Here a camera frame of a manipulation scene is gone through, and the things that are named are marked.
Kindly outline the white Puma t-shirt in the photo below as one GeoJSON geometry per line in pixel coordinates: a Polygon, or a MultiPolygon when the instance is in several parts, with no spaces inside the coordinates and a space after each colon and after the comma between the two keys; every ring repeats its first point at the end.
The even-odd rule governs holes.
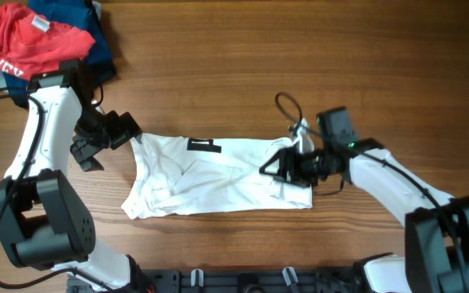
{"type": "Polygon", "coordinates": [[[289,136],[274,140],[143,133],[130,141],[137,174],[121,207],[131,219],[311,208],[311,188],[282,183],[259,171],[282,148],[313,150],[307,125],[302,120],[289,136]]]}

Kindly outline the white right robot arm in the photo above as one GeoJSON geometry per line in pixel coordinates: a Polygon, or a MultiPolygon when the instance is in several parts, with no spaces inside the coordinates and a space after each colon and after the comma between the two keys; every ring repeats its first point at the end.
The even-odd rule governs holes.
{"type": "Polygon", "coordinates": [[[329,142],[304,154],[285,147],[259,172],[299,187],[339,174],[394,215],[405,229],[405,255],[364,267],[371,290],[406,284],[413,292],[469,292],[469,195],[455,198],[432,187],[374,139],[329,142]]]}

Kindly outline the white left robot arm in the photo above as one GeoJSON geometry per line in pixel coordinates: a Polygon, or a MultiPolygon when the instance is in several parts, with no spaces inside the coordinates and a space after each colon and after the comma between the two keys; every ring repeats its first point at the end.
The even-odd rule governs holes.
{"type": "MultiPolygon", "coordinates": [[[[129,113],[99,110],[99,88],[90,68],[71,59],[33,75],[21,90],[28,120],[0,181],[0,243],[15,267],[39,270],[43,280],[68,273],[97,292],[153,292],[133,257],[97,239],[91,213],[67,179],[69,159],[98,170],[97,153],[142,137],[129,113]]],[[[0,280],[0,287],[7,284],[0,280]]]]}

